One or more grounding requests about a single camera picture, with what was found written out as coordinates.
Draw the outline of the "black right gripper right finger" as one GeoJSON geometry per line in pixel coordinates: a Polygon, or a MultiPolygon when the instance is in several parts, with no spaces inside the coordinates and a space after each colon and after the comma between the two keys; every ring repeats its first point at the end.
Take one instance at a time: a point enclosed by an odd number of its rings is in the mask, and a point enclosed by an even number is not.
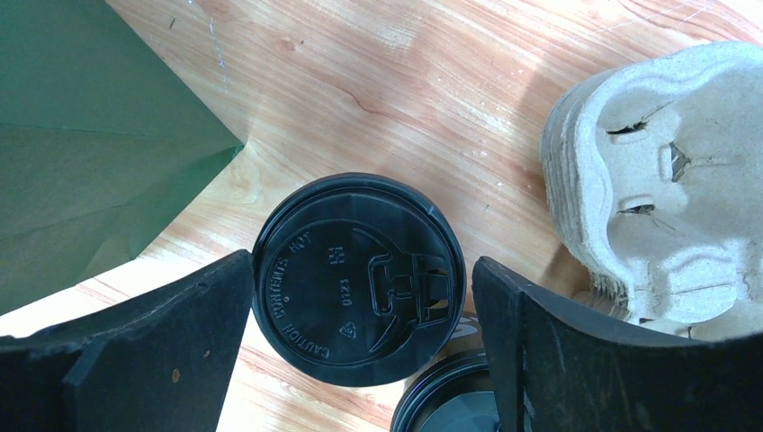
{"type": "Polygon", "coordinates": [[[495,259],[472,292],[506,431],[759,431],[762,337],[672,336],[592,310],[495,259]]]}

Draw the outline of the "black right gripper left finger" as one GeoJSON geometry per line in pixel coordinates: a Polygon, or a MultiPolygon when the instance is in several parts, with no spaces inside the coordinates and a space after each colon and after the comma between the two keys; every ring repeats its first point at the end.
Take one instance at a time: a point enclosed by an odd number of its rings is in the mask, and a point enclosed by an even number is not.
{"type": "Polygon", "coordinates": [[[2,430],[215,430],[253,292],[242,249],[104,310],[2,337],[2,430]]]}

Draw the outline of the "black cup lid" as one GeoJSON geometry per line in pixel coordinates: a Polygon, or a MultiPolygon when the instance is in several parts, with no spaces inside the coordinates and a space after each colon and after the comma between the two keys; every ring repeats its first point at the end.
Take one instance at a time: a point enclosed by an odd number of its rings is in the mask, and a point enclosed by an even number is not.
{"type": "Polygon", "coordinates": [[[482,348],[431,364],[406,390],[394,410],[391,432],[493,432],[502,429],[482,348]]]}
{"type": "Polygon", "coordinates": [[[252,256],[258,327],[324,383],[410,377],[444,347],[465,303],[462,249],[444,214],[383,175],[329,175],[291,193],[252,256]]]}

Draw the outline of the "green paper bag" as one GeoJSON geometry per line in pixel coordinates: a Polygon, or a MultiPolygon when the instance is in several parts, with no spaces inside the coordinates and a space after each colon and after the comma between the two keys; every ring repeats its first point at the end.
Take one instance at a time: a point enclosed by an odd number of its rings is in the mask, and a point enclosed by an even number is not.
{"type": "Polygon", "coordinates": [[[242,147],[107,3],[2,2],[2,312],[137,257],[242,147]]]}

